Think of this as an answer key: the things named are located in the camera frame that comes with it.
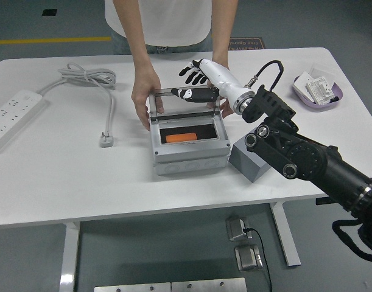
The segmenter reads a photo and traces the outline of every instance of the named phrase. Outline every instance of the table leg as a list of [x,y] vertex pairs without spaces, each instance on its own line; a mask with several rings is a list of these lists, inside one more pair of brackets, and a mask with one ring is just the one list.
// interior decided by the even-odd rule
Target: table leg
[[80,222],[65,223],[65,243],[63,266],[61,268],[60,292],[73,292],[75,285],[75,272],[77,249],[79,245]]
[[270,207],[281,240],[287,266],[299,266],[301,265],[300,257],[297,248],[295,247],[290,226],[284,213],[283,203],[284,202],[270,203]]

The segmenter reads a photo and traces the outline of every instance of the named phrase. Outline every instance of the white shirt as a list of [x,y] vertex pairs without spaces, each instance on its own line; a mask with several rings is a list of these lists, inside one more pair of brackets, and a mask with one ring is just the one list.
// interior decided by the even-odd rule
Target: white shirt
[[[145,43],[188,46],[203,41],[211,29],[211,0],[139,0]],[[105,0],[108,25],[126,37],[112,0]]]

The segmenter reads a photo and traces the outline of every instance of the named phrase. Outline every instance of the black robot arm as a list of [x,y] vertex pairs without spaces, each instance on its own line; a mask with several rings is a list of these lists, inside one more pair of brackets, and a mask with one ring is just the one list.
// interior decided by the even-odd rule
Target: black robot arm
[[247,150],[255,152],[287,179],[310,181],[336,203],[351,212],[353,221],[336,221],[333,230],[358,256],[372,261],[372,254],[361,251],[340,229],[344,225],[359,225],[361,240],[372,250],[372,178],[346,163],[335,146],[324,146],[298,134],[291,121],[295,115],[275,93],[261,86],[243,111],[247,123],[268,117],[245,137]]

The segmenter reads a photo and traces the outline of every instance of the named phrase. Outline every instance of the white table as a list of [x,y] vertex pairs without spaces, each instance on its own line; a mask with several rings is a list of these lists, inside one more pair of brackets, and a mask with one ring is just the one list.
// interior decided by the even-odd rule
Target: white table
[[[162,88],[184,86],[180,70],[190,60],[211,53],[152,55]],[[300,134],[336,145],[344,160],[372,177],[372,117],[342,70],[323,48],[229,52],[231,72],[246,84],[270,60],[285,72],[274,92],[296,112]],[[220,170],[157,176],[152,168],[149,132],[140,124],[130,99],[134,67],[131,56],[63,57],[5,60],[0,63],[0,106],[21,89],[36,91],[59,78],[70,61],[85,69],[107,68],[117,74],[111,148],[98,146],[108,99],[95,87],[60,85],[48,93],[45,108],[0,150],[0,228],[66,223],[64,259],[75,258],[79,222],[247,204],[270,203],[289,265],[299,265],[282,203],[323,196],[309,182],[289,181],[270,169],[250,183],[232,165]],[[314,110],[295,95],[292,83],[313,63],[338,70],[343,99],[333,109]],[[272,84],[278,68],[268,68],[253,86]],[[232,144],[261,120],[246,124],[225,119]],[[61,288],[71,289],[75,262],[63,262]]]

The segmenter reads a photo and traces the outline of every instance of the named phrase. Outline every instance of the gray electrical box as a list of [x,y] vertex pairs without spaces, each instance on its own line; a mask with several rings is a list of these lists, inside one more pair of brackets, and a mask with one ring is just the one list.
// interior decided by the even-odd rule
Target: gray electrical box
[[[177,89],[209,88],[191,86]],[[219,111],[219,99],[209,105],[187,102],[158,89],[149,96],[153,167],[158,175],[224,167],[231,144]],[[157,108],[163,104],[164,112]]]

